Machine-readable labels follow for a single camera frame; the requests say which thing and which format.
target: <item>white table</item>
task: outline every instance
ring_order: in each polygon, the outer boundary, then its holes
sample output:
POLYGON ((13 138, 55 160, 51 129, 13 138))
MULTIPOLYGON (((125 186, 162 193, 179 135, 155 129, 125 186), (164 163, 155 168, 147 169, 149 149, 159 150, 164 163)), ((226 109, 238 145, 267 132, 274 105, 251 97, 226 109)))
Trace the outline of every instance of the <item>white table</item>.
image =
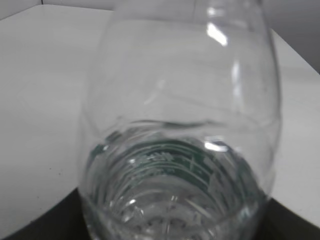
MULTIPOLYGON (((112 12, 39 5, 0 21, 0 238, 76 186, 86 71, 112 12)), ((273 196, 320 226, 320 76, 275 34, 283 141, 273 196)))

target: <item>clear plastic bottle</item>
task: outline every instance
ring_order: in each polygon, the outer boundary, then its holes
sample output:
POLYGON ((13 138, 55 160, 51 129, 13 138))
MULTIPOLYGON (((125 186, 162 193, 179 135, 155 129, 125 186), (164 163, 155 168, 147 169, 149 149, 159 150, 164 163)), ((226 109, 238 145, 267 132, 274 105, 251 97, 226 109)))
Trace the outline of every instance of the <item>clear plastic bottle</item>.
POLYGON ((259 0, 127 0, 88 77, 79 192, 93 239, 249 240, 281 129, 259 0))

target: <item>table surface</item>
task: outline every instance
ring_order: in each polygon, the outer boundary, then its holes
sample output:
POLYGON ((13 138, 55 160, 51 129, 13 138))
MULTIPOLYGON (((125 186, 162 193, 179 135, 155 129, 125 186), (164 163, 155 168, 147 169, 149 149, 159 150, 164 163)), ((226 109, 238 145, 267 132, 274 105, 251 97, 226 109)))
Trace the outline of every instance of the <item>table surface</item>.
MULTIPOLYGON (((39 5, 0 21, 0 238, 77 186, 86 72, 111 11, 39 5)), ((274 34, 283 134, 273 197, 320 227, 320 76, 274 34)))

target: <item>white wall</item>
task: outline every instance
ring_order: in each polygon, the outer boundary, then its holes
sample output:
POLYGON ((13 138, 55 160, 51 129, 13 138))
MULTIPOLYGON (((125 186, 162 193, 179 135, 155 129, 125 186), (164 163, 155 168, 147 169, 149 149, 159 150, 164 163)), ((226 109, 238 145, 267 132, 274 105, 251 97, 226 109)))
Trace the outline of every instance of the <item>white wall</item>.
POLYGON ((0 20, 41 4, 41 0, 0 0, 0 20))

